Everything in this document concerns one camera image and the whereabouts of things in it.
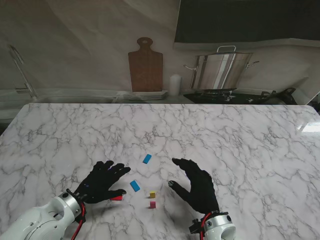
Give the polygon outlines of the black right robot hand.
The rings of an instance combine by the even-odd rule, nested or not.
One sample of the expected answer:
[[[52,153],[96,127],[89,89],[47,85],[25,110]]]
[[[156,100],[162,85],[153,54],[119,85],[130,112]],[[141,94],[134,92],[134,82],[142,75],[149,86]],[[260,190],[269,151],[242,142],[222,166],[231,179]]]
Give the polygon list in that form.
[[[212,177],[199,168],[194,161],[184,158],[173,158],[173,163],[182,169],[190,181],[190,191],[170,180],[168,185],[187,202],[196,212],[208,214],[219,212],[219,204],[216,198]]]

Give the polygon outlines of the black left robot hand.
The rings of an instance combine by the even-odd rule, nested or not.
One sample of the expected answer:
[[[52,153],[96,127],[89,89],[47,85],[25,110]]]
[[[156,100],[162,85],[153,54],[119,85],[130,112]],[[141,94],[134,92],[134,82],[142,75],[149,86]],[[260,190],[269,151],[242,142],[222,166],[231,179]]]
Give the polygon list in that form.
[[[131,170],[123,163],[98,161],[88,176],[79,184],[74,194],[86,204],[97,204],[115,197],[123,196],[124,189],[111,190],[122,176]]]

